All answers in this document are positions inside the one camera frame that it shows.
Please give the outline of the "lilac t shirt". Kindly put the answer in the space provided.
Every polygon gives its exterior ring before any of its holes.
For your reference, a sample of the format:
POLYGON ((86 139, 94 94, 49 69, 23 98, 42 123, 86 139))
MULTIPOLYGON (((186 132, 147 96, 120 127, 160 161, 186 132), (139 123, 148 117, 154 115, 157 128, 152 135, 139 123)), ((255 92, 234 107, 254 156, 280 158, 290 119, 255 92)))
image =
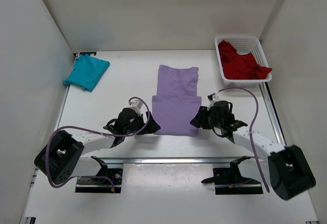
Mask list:
POLYGON ((197 67, 159 66, 157 92, 152 96, 152 116, 160 126, 156 135, 198 135, 198 129, 190 124, 202 103, 197 95, 198 72, 197 67))

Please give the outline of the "red t shirt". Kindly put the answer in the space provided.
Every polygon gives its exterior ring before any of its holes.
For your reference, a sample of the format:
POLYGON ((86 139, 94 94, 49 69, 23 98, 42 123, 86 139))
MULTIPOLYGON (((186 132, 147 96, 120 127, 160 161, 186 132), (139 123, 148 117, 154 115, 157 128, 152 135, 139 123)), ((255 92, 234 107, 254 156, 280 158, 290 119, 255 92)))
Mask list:
POLYGON ((260 66, 252 53, 240 55, 227 41, 218 44, 224 76, 230 80, 264 80, 272 68, 260 66))

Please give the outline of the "teal t shirt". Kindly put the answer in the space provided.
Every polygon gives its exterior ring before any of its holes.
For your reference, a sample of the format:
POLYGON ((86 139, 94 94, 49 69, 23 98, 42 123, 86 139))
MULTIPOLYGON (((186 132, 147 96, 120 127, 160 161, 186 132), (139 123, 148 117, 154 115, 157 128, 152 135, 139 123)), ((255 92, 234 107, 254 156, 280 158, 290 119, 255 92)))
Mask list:
POLYGON ((63 84, 77 85, 83 90, 92 92, 109 66, 109 61, 90 55, 80 55, 75 60, 73 69, 63 84))

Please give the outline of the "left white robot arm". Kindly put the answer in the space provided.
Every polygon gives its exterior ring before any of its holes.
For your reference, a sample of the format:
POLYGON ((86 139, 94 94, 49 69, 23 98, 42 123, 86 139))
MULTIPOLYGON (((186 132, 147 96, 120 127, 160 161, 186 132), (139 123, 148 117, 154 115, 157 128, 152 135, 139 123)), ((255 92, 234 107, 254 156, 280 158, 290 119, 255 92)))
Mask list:
POLYGON ((160 126, 151 112, 146 111, 145 115, 146 118, 143 118, 139 105, 131 104, 103 127, 107 130, 106 133, 71 126, 71 129, 89 135, 83 142, 77 141, 66 131, 68 126, 59 127, 36 156, 34 164, 47 176, 54 188, 64 186, 74 177, 90 178, 95 183, 102 183, 108 179, 105 163, 96 156, 86 159, 81 156, 104 148, 114 148, 127 137, 159 131, 160 126))

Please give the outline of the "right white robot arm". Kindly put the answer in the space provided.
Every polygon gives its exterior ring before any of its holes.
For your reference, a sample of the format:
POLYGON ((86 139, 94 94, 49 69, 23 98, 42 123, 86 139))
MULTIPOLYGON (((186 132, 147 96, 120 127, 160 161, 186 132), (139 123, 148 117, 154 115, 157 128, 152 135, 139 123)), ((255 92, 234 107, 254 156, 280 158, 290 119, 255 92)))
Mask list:
POLYGON ((252 180, 267 185, 283 200, 289 200, 316 185, 315 177, 301 150, 296 145, 283 146, 252 131, 248 124, 236 120, 232 103, 216 101, 211 107, 201 106, 190 124, 196 128, 221 131, 226 138, 254 154, 230 162, 229 168, 202 180, 217 188, 234 187, 252 180))

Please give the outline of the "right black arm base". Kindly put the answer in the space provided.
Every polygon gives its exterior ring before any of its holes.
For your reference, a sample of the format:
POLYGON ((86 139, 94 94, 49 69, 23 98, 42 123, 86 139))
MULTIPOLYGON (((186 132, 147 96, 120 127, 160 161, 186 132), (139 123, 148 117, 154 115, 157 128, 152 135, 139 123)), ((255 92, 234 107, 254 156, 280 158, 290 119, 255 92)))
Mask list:
POLYGON ((213 168, 213 176, 201 181, 202 184, 214 184, 215 195, 254 195, 263 194, 261 183, 241 175, 239 165, 250 160, 242 156, 229 163, 227 167, 213 168))

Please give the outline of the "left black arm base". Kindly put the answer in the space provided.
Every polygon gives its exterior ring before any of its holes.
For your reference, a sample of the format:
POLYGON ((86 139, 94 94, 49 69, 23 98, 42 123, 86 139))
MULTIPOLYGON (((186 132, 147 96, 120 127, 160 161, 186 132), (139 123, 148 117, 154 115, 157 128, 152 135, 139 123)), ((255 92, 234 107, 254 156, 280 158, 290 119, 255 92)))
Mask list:
POLYGON ((76 171, 76 193, 121 193, 121 165, 109 166, 104 160, 91 156, 80 158, 76 171))

